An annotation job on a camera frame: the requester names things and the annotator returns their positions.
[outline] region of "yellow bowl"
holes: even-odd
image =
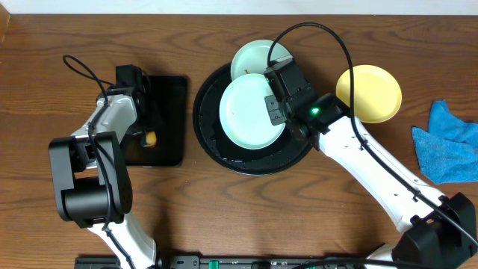
[[[356,116],[364,123],[382,123],[391,119],[402,104],[402,90],[395,78],[380,67],[353,67]],[[350,71],[338,79],[337,97],[350,106]]]

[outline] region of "blue cloth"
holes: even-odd
[[[428,132],[413,127],[420,170],[436,184],[478,182],[478,124],[453,116],[443,101],[433,102]]]

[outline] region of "green tape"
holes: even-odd
[[[209,269],[219,269],[219,261],[210,261]]]

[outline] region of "white wall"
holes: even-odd
[[[12,14],[478,14],[478,0],[0,0],[0,3]]]

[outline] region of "white plate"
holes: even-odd
[[[224,91],[219,105],[221,126],[227,137],[245,149],[262,149],[284,131],[285,124],[270,123],[264,97],[272,95],[264,75],[235,79]]]
[[[231,64],[231,78],[235,80],[246,74],[263,74],[267,68],[267,54],[269,53],[271,40],[256,40],[247,43],[234,56]],[[274,46],[270,59],[292,58],[291,53],[283,45],[277,43]]]

